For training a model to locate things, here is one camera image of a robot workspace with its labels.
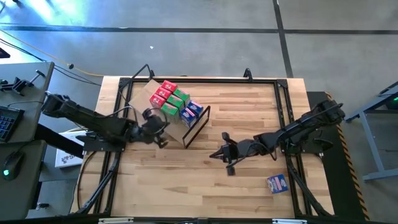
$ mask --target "stack of boxes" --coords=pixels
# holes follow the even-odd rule
[[[160,108],[170,122],[182,121],[188,128],[198,119],[203,107],[190,100],[189,93],[177,84],[165,80],[149,99],[154,108]]]

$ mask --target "desk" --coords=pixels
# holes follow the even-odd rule
[[[36,70],[45,74],[44,77],[38,77],[34,82],[34,86],[25,87],[22,93],[25,96],[20,96],[11,91],[0,91],[0,104],[7,106],[9,103],[19,101],[40,101],[44,102],[44,92],[49,88],[50,79],[54,69],[53,62],[36,62],[36,63],[15,63],[1,65],[1,78],[6,79],[9,84],[14,83],[15,77],[21,80],[30,81],[35,75]],[[26,142],[33,140],[40,118],[41,103],[18,103],[11,105],[13,108],[25,110],[22,120],[18,124],[17,129],[12,134],[8,143],[12,142]]]
[[[120,77],[104,77],[96,111],[113,112]],[[310,110],[303,79],[288,79],[295,118]],[[145,83],[135,83],[136,95]],[[208,124],[188,149],[170,139],[165,149],[155,144],[128,144],[118,172],[113,217],[217,217],[292,218],[290,192],[272,195],[266,177],[284,174],[284,156],[247,158],[236,166],[236,176],[226,175],[225,163],[210,159],[224,142],[221,132],[240,141],[280,128],[275,93],[267,84],[179,83],[191,99],[210,105]],[[83,204],[98,185],[104,153],[97,153],[86,166],[80,186]],[[325,171],[319,158],[303,154],[308,188],[324,208],[333,213]],[[300,208],[304,211],[299,191]],[[108,190],[105,189],[103,205]],[[77,210],[76,193],[71,212]]]
[[[24,144],[22,142],[0,146],[1,165],[12,151]],[[34,141],[23,147],[21,152],[25,153],[25,157],[18,177],[10,181],[0,177],[0,220],[24,219],[26,217],[28,210],[32,207],[46,146],[44,141]]]

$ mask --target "small snack box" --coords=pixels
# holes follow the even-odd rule
[[[180,119],[180,115],[178,114],[178,108],[168,103],[164,103],[161,110],[166,114],[167,120],[176,123]]]
[[[169,98],[169,96],[172,94],[172,92],[166,90],[165,88],[159,87],[156,92],[159,96],[163,97],[165,100]]]
[[[190,100],[187,108],[190,109],[198,118],[200,113],[203,111],[202,105],[199,105],[198,103],[195,103],[194,101]]]
[[[158,94],[154,93],[150,98],[149,98],[149,102],[151,103],[151,105],[154,108],[161,108],[164,104],[164,102],[166,102],[165,99],[163,99],[162,97],[160,97]]]
[[[171,91],[173,93],[177,89],[177,84],[164,80],[162,88],[165,88],[166,90]]]
[[[184,102],[180,98],[174,95],[170,95],[169,98],[167,99],[167,102],[178,108],[179,111],[184,109]]]
[[[283,174],[268,177],[267,182],[272,194],[288,190],[285,176]]]
[[[189,93],[186,93],[179,88],[177,88],[173,94],[184,101],[184,105],[187,105],[190,99]]]
[[[195,114],[188,108],[184,108],[183,110],[181,110],[180,117],[182,123],[184,123],[188,128],[191,128],[194,122],[196,121]]]

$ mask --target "wood plank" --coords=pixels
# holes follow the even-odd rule
[[[104,77],[97,112],[113,112],[119,78]],[[183,80],[187,77],[172,78]],[[297,119],[310,109],[304,81],[292,78],[288,79],[288,84]],[[135,83],[133,96],[144,85]],[[233,177],[226,175],[226,164],[208,157],[223,144],[223,131],[229,132],[235,141],[240,141],[280,128],[273,87],[236,83],[178,85],[189,92],[193,100],[211,106],[208,124],[188,149],[172,138],[165,149],[157,149],[153,144],[128,144],[122,154],[112,216],[292,218],[290,192],[272,195],[266,182],[267,177],[277,174],[285,174],[287,178],[285,159],[279,150],[277,161],[270,156],[247,158],[236,166],[236,176]],[[282,102],[282,107],[286,109],[285,102]],[[97,153],[85,169],[79,189],[81,204],[98,185],[103,154]],[[324,208],[333,213],[321,161],[313,155],[303,155],[303,163],[308,187]],[[107,194],[105,191],[103,205]],[[304,211],[300,190],[298,200]],[[76,200],[71,211],[76,211]]]

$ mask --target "keyboard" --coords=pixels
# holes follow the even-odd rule
[[[24,115],[24,110],[0,106],[0,142],[8,142]]]

